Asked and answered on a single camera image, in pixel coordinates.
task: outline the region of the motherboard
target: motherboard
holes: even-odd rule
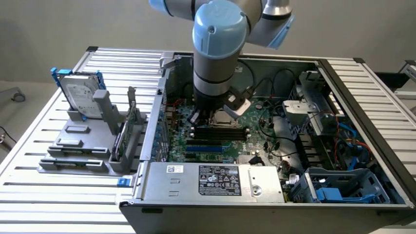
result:
[[[275,136],[273,117],[269,109],[271,101],[253,100],[253,106],[245,116],[234,120],[226,111],[219,110],[210,123],[193,126],[187,121],[195,106],[190,100],[179,100],[167,107],[170,126],[171,162],[206,162],[245,164],[261,156],[266,165],[279,164],[277,139],[262,133],[262,130]]]

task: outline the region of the green circuit board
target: green circuit board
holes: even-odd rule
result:
[[[197,158],[189,159],[186,158],[187,152],[187,140],[193,140],[191,134],[191,123],[187,121],[187,118],[193,114],[195,109],[193,103],[185,102],[183,105],[177,106],[178,110],[178,121],[182,125],[170,128],[170,137],[171,137],[171,150],[169,161],[171,162],[213,162],[213,163],[234,163],[237,158],[241,155],[253,155],[257,150],[261,151],[262,155],[266,155],[267,152],[265,151],[265,143],[266,141],[270,144],[274,144],[273,138],[267,137],[259,130],[259,118],[265,112],[265,108],[261,110],[257,108],[257,104],[262,104],[261,100],[253,100],[253,105],[250,110],[246,112],[245,116],[238,119],[237,127],[250,128],[251,137],[247,141],[222,141],[223,145],[223,152],[222,153],[210,153],[210,152],[193,152],[197,155]],[[262,117],[269,121],[270,115],[269,113]],[[267,127],[263,128],[265,132],[270,135],[275,135],[274,129],[269,129]]]

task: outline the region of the robotic arm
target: robotic arm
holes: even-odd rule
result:
[[[255,92],[233,86],[238,58],[246,42],[278,49],[294,22],[290,0],[150,0],[153,8],[194,20],[194,90],[197,110],[190,118],[210,118],[225,108],[239,118]]]

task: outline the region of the white wall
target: white wall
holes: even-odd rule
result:
[[[293,0],[297,22],[279,51],[362,57],[395,71],[416,59],[416,0]],[[193,50],[193,22],[154,11],[147,0],[0,0],[0,79],[51,82],[89,45]]]

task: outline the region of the warning label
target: warning label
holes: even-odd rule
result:
[[[239,167],[201,166],[201,195],[242,196]]]

